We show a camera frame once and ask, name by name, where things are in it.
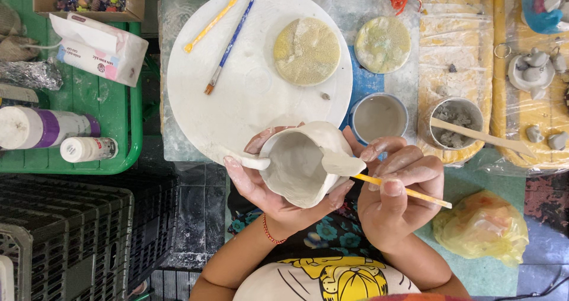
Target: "green plastic crate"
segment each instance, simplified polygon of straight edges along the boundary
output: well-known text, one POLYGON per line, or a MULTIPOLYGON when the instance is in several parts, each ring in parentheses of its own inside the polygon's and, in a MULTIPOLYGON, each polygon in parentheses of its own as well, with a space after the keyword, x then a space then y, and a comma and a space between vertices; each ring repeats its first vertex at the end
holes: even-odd
MULTIPOLYGON (((59 36, 53 32, 50 21, 33 12, 32 0, 1 1, 18 12, 27 29, 28 37, 39 41, 40 45, 53 45, 59 42, 59 36)), ((140 23, 109 24, 140 35, 140 23)), ((56 53, 57 49, 43 50, 40 56, 46 59, 55 56, 56 53)), ((0 172, 117 174, 131 167, 138 160, 142 149, 140 78, 137 87, 127 87, 67 64, 58 64, 57 68, 61 72, 64 84, 59 91, 44 89, 49 95, 50 109, 77 114, 89 113, 94 116, 101 124, 101 136, 117 140, 118 155, 109 160, 69 163, 61 157, 59 147, 3 151, 0 156, 0 172)))

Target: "black plastic crate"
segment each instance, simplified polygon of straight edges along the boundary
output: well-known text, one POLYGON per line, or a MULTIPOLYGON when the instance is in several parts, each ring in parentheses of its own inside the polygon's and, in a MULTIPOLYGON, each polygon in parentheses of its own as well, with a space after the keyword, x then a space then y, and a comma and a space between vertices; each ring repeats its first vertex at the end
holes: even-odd
POLYGON ((126 297, 129 190, 0 174, 0 255, 14 265, 16 300, 126 297))
POLYGON ((48 176, 87 184, 124 188, 134 195, 129 293, 138 287, 171 254, 178 221, 178 180, 136 172, 112 176, 48 176))

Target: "aluminum foil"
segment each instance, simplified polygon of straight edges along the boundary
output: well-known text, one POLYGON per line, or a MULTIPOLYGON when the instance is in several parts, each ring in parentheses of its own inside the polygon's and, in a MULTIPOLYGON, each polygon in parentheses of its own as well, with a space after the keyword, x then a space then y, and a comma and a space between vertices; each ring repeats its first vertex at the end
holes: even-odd
POLYGON ((0 82, 17 87, 45 87, 53 91, 63 85, 52 58, 42 62, 0 62, 0 82))

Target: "red bracelet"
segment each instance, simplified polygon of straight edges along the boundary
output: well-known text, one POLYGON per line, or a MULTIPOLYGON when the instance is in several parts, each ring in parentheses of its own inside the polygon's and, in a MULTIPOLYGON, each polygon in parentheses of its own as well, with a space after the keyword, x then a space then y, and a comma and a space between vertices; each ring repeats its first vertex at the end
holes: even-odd
POLYGON ((286 239, 282 239, 282 240, 278 241, 278 240, 273 239, 273 237, 268 233, 267 219, 265 218, 266 215, 267 215, 266 213, 263 213, 263 229, 265 230, 265 234, 267 235, 267 238, 269 240, 271 240, 271 242, 274 244, 283 244, 286 241, 286 239))

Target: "bottle cap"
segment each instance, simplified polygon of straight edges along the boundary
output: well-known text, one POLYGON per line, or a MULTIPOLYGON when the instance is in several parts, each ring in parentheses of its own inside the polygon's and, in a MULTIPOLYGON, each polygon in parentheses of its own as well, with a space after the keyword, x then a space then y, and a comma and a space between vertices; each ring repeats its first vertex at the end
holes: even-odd
POLYGON ((42 135, 41 117, 33 109, 21 106, 0 108, 0 147, 29 149, 38 144, 42 135))
POLYGON ((63 159, 67 162, 76 163, 82 161, 89 161, 92 149, 87 144, 88 137, 68 137, 63 140, 59 152, 63 159))

